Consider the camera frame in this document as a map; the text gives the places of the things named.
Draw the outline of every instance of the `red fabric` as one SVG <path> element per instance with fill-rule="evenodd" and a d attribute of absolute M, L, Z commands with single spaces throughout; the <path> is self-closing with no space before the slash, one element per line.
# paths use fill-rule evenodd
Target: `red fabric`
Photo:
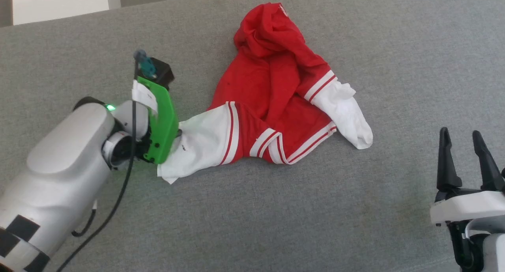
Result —
<path fill-rule="evenodd" d="M 303 97 L 328 71 L 280 3 L 262 4 L 244 18 L 234 37 L 238 55 L 218 83 L 209 109 L 235 101 L 240 147 L 234 159 L 249 156 L 267 128 L 283 135 L 286 157 L 331 122 Z M 272 162 L 268 150 L 264 159 Z"/>

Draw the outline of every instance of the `black cable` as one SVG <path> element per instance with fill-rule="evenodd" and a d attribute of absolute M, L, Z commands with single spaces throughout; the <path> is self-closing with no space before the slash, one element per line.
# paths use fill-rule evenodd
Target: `black cable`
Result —
<path fill-rule="evenodd" d="M 96 209 L 92 209 L 92 214 L 90 218 L 88 219 L 88 222 L 86 223 L 86 226 L 82 229 L 80 233 L 73 231 L 72 236 L 75 236 L 76 238 L 80 238 L 81 236 L 85 235 L 88 232 L 88 229 L 90 229 L 90 226 L 93 224 L 94 217 L 96 215 Z"/>
<path fill-rule="evenodd" d="M 131 155 L 130 155 L 130 160 L 129 160 L 129 164 L 128 164 L 128 170 L 126 171 L 125 181 L 123 183 L 123 187 L 121 188 L 121 192 L 119 193 L 119 197 L 118 197 L 118 200 L 116 201 L 116 204 L 112 208 L 112 211 L 110 211 L 110 214 L 108 215 L 107 219 L 105 219 L 103 224 L 98 229 L 96 229 L 96 231 L 94 231 L 94 233 L 92 233 L 92 235 L 90 237 L 88 237 L 83 243 L 81 243 L 81 245 L 79 245 L 79 247 L 67 258 L 67 260 L 65 260 L 65 262 L 60 266 L 60 268 L 58 268 L 58 270 L 56 270 L 56 272 L 63 271 L 63 269 L 68 265 L 68 263 L 70 263 L 70 261 L 72 261 L 72 259 L 79 253 L 79 251 L 81 251 L 88 243 L 90 243 L 90 241 L 94 237 L 96 237 L 96 235 L 98 235 L 105 228 L 105 226 L 108 224 L 108 222 L 112 219 L 112 217 L 116 213 L 116 210 L 118 209 L 119 204 L 121 203 L 121 200 L 123 199 L 123 195 L 126 191 L 126 186 L 128 185 L 128 180 L 130 180 L 131 169 L 133 167 L 133 161 L 134 161 L 134 157 L 135 157 L 135 146 L 137 145 L 137 143 L 135 141 L 136 140 L 135 136 L 137 134 L 137 105 L 136 105 L 135 101 L 132 102 L 132 123 L 133 123 L 133 125 L 132 125 L 132 139 L 131 139 L 131 141 L 132 141 L 131 142 Z"/>

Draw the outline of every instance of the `red stripe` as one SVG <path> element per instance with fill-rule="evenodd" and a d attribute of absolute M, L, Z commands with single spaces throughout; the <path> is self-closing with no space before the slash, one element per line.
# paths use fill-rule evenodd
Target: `red stripe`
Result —
<path fill-rule="evenodd" d="M 323 134 L 323 136 L 319 137 L 319 139 L 317 139 L 316 141 L 314 141 L 314 143 L 312 143 L 310 146 L 308 146 L 305 149 L 305 151 L 301 152 L 299 155 L 297 155 L 296 157 L 292 158 L 289 162 L 292 162 L 292 161 L 296 160 L 298 157 L 300 157 L 301 155 L 305 154 L 305 152 L 307 152 L 310 148 L 312 148 L 312 146 L 314 146 L 319 140 L 321 140 L 324 137 L 326 137 L 326 135 L 328 135 L 328 132 L 326 132 L 325 134 Z"/>
<path fill-rule="evenodd" d="M 319 91 L 321 91 L 326 85 L 328 85 L 328 83 L 330 83 L 331 80 L 333 80 L 335 78 L 335 75 L 333 75 L 330 80 L 327 80 L 326 83 L 324 83 L 321 87 L 319 87 L 319 89 L 317 89 L 317 91 L 310 97 L 309 99 L 309 102 L 312 101 L 312 99 L 317 95 L 317 93 L 319 93 Z"/>
<path fill-rule="evenodd" d="M 281 145 L 280 145 L 280 137 L 277 137 L 277 148 L 279 150 L 279 156 L 281 156 L 281 161 L 283 162 L 283 164 L 287 164 L 287 162 L 282 158 L 282 153 L 281 153 Z"/>
<path fill-rule="evenodd" d="M 219 164 L 223 164 L 224 161 L 226 160 L 226 156 L 228 155 L 228 152 L 230 151 L 231 147 L 231 137 L 233 135 L 233 112 L 231 111 L 231 106 L 230 103 L 227 103 L 228 108 L 230 109 L 230 117 L 231 117 L 231 127 L 230 127 L 230 139 L 228 140 L 228 148 L 226 149 L 226 153 L 224 154 L 223 160 Z"/>
<path fill-rule="evenodd" d="M 260 148 L 258 149 L 258 153 L 256 154 L 256 157 L 260 156 L 260 152 L 261 152 L 261 149 L 263 149 L 263 146 L 265 146 L 267 141 L 270 140 L 271 137 L 274 136 L 276 133 L 277 133 L 277 131 L 274 131 L 272 134 L 270 134 L 270 136 L 268 136 L 268 138 L 265 141 L 263 141 L 263 144 L 261 144 Z"/>

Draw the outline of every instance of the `green plastic part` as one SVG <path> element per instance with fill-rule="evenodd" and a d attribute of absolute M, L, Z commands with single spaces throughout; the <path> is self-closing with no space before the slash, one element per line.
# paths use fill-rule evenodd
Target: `green plastic part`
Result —
<path fill-rule="evenodd" d="M 179 130 L 177 114 L 172 105 L 170 94 L 165 87 L 140 76 L 137 77 L 137 81 L 150 89 L 158 104 L 157 117 L 149 109 L 150 140 L 152 143 L 148 152 L 144 154 L 144 158 L 155 164 L 163 164 Z"/>

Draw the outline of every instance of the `red and white garment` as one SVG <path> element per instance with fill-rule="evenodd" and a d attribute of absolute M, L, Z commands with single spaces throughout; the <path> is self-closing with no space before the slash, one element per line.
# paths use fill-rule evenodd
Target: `red and white garment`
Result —
<path fill-rule="evenodd" d="M 355 90 L 307 47 L 280 3 L 251 10 L 234 42 L 238 55 L 211 106 L 180 123 L 181 139 L 158 176 L 172 183 L 242 157 L 294 164 L 337 129 L 358 149 L 372 145 Z"/>

